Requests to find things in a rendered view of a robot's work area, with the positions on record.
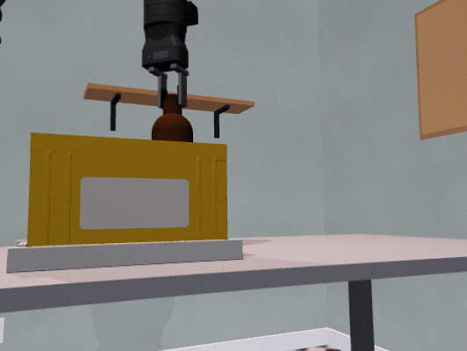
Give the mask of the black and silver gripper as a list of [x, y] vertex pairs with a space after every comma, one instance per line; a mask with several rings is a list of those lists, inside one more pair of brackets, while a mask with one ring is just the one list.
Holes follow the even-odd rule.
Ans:
[[144, 0], [145, 44], [142, 67], [158, 77], [158, 107], [167, 91], [168, 75], [178, 73], [177, 105], [187, 107], [189, 52], [185, 45], [187, 26], [198, 25], [198, 8], [187, 0]]

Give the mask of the brown bottle with red label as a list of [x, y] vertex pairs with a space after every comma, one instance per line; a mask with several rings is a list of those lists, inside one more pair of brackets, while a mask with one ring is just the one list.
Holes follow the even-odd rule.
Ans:
[[165, 95], [162, 115], [152, 127], [152, 140], [193, 142], [193, 129], [182, 115], [182, 106], [177, 105], [177, 94]]

